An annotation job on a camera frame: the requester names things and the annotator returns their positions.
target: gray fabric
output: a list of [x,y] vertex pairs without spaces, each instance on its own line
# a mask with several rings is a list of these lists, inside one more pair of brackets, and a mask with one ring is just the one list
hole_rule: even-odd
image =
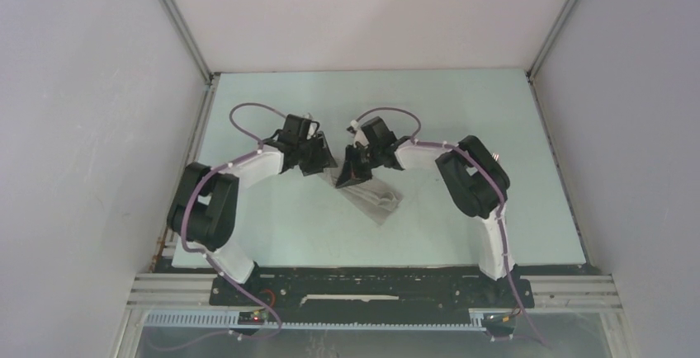
[[[342,167],[326,168],[319,176],[335,188],[335,182],[341,170]],[[376,178],[360,185],[337,189],[337,191],[380,226],[399,207],[399,203],[404,198],[396,189]]]

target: table surface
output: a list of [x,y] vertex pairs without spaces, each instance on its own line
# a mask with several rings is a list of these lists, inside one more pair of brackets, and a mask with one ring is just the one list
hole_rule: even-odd
[[[334,156],[352,137],[350,120],[377,106],[412,111],[422,140],[479,137],[500,155],[510,176],[508,236],[522,265],[580,264],[584,253],[522,70],[467,69],[320,73],[228,73],[220,77],[198,161],[218,165],[255,148],[229,123],[230,109],[257,101],[283,113],[309,112],[321,123]],[[409,117],[381,112],[397,136]],[[243,108],[236,121],[260,136],[283,119]],[[261,266],[445,266],[478,262],[479,223],[463,215],[437,171],[376,169],[375,177],[404,195],[378,226],[318,176],[298,169],[239,193],[233,238]],[[177,246],[176,267],[207,266]]]

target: red wire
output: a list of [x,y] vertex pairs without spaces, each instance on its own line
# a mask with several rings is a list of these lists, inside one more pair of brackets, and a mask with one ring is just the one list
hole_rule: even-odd
[[277,301],[277,298],[275,297],[275,293],[272,292],[272,290],[269,290],[267,288],[264,290],[261,290],[260,292],[263,292],[265,294],[270,295],[270,307],[273,307],[275,305],[275,302]]

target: black 3d-printed part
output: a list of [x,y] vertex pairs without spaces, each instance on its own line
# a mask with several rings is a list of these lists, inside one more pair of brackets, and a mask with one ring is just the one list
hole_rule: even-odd
[[[489,173],[507,200],[506,190],[510,187],[510,179],[481,141],[470,135],[457,146],[468,152]],[[467,168],[471,165],[454,150],[444,153],[435,163],[457,208],[467,216],[488,219],[490,212],[499,205],[499,197],[484,176],[479,172],[470,175]]]
[[372,168],[388,167],[402,170],[394,153],[409,137],[396,138],[380,117],[374,117],[364,123],[362,130],[367,137],[367,146],[359,143],[345,148],[343,170],[338,176],[335,187],[347,187],[372,179]]
[[[170,205],[166,223],[170,229],[180,233],[185,207],[199,181],[211,170],[200,163],[185,167]],[[209,204],[195,202],[187,224],[187,241],[194,241],[215,251],[229,241],[234,232],[236,205],[239,194],[239,179],[231,174],[216,174],[204,186],[201,196],[210,195]]]
[[325,168],[338,166],[330,153],[324,133],[316,130],[309,137],[309,130],[313,124],[320,127],[317,121],[287,115],[282,129],[277,130],[271,138],[263,140],[266,145],[277,148],[284,154],[281,172],[299,166],[301,173],[306,177],[323,172]]

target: white wall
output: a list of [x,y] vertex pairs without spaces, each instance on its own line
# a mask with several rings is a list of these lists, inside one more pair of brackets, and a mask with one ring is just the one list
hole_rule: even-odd
[[527,68],[565,0],[176,0],[218,72]]
[[644,357],[698,356],[698,0],[582,0],[537,78]]
[[203,82],[158,0],[0,0],[0,356],[106,356]]

